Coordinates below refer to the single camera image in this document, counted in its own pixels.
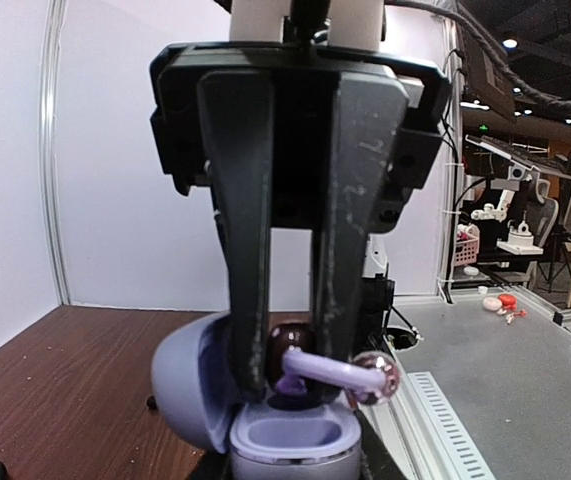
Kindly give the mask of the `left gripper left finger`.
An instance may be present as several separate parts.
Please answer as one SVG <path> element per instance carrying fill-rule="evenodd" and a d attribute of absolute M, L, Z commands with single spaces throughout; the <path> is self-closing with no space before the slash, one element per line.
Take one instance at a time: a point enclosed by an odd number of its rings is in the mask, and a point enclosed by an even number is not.
<path fill-rule="evenodd" d="M 232 480 L 232 464 L 229 454 L 205 452 L 193 470 L 187 476 L 188 480 Z"/>

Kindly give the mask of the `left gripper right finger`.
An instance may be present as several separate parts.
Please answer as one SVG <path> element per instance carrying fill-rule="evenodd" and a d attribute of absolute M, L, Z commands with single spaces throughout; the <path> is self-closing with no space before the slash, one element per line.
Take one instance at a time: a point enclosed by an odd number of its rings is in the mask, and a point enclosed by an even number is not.
<path fill-rule="evenodd" d="M 362 413 L 355 411 L 361 427 L 360 480 L 406 480 L 380 436 Z"/>

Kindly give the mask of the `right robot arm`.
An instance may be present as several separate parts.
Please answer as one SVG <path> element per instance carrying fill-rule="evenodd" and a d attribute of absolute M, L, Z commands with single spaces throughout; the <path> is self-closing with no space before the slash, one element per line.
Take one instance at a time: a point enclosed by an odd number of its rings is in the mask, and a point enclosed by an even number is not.
<path fill-rule="evenodd" d="M 440 150 L 452 92 L 435 64 L 384 54 L 380 1 L 228 1 L 225 42 L 150 66 L 151 126 L 176 191 L 210 190 L 228 271 L 230 369 L 265 394 L 271 232 L 312 234 L 317 352 L 352 351 L 368 237 L 397 225 Z"/>

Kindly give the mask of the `purple earbud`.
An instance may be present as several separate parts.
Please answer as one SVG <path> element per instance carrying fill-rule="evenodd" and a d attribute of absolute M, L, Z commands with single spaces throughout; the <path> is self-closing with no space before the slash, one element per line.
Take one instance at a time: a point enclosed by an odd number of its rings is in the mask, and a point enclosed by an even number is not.
<path fill-rule="evenodd" d="M 267 342 L 266 379 L 271 390 L 284 375 L 306 380 L 309 396 L 305 401 L 312 399 L 313 388 L 321 384 L 348 393 L 362 405 L 387 403 L 398 390 L 400 373 L 390 355 L 366 351 L 345 362 L 315 353 L 315 346 L 314 333 L 306 323 L 274 327 Z"/>
<path fill-rule="evenodd" d="M 303 401 L 309 396 L 306 380 L 296 375 L 282 376 L 275 382 L 272 390 L 281 397 L 297 401 Z"/>

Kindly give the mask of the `purple earbud charging case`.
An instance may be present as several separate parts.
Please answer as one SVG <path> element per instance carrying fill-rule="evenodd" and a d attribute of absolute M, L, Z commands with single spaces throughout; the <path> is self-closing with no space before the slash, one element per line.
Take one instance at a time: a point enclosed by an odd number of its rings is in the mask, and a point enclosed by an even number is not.
<path fill-rule="evenodd" d="M 168 427 L 190 445 L 227 454 L 236 479 L 357 479 L 361 425 L 343 398 L 302 409 L 269 394 L 243 404 L 227 361 L 229 320 L 201 317 L 169 334 L 151 363 Z"/>

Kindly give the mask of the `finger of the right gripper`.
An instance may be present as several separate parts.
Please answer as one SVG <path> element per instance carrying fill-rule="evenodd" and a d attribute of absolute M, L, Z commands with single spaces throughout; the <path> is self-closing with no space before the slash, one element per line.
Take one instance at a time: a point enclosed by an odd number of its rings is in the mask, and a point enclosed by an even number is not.
<path fill-rule="evenodd" d="M 312 234 L 312 327 L 322 362 L 349 364 L 367 238 L 408 98 L 387 73 L 342 73 L 332 95 L 320 225 Z"/>

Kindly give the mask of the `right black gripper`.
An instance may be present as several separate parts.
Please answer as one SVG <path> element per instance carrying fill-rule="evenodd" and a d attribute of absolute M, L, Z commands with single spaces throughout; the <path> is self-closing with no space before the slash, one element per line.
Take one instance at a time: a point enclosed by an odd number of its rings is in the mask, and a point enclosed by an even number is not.
<path fill-rule="evenodd" d="M 372 217 L 374 231 L 386 233 L 411 193 L 424 187 L 441 146 L 439 123 L 452 86 L 436 65 L 336 47 L 303 51 L 247 42 L 172 44 L 150 65 L 151 125 L 164 173 L 188 195 L 208 185 L 209 161 L 228 269 L 229 362 L 247 402 L 260 402 L 265 392 L 274 89 L 272 221 L 278 228 L 309 229 L 320 212 L 317 157 L 329 134 L 330 90 L 342 71 L 392 73 L 409 100 Z"/>

